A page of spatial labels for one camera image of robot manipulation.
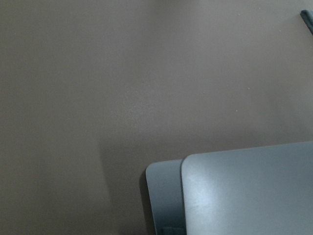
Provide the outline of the grey laptop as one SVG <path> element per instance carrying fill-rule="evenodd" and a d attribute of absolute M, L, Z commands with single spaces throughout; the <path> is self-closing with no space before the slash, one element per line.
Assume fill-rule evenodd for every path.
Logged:
<path fill-rule="evenodd" d="M 313 144 L 202 154 L 145 170 L 158 235 L 310 235 Z"/>

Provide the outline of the folded grey cloth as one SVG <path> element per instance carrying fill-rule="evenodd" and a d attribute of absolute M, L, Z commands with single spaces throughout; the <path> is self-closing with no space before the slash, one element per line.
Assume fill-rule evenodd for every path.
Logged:
<path fill-rule="evenodd" d="M 313 34 L 313 11 L 309 9 L 301 10 L 300 16 L 309 29 L 310 33 Z"/>

